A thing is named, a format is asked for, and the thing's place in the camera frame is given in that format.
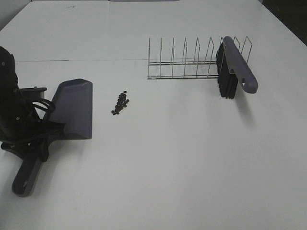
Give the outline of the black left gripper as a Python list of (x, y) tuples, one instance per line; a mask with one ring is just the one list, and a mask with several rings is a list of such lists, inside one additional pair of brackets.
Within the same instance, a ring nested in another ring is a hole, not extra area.
[(41, 119), (36, 109), (49, 116), (55, 108), (55, 105), (45, 98), (25, 98), (18, 87), (1, 88), (1, 149), (24, 159), (29, 150), (26, 142), (37, 140), (36, 155), (42, 162), (46, 162), (49, 158), (49, 146), (56, 140), (56, 136), (64, 135), (65, 124), (49, 121), (47, 117)]

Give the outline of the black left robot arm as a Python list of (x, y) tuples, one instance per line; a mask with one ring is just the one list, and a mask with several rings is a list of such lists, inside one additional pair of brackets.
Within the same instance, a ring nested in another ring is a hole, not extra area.
[(5, 48), (0, 49), (0, 140), (11, 152), (24, 159), (31, 147), (37, 146), (39, 159), (49, 157), (48, 138), (63, 135), (65, 125), (41, 119), (37, 109), (47, 115), (55, 111), (51, 101), (27, 97), (18, 86), (15, 59)]

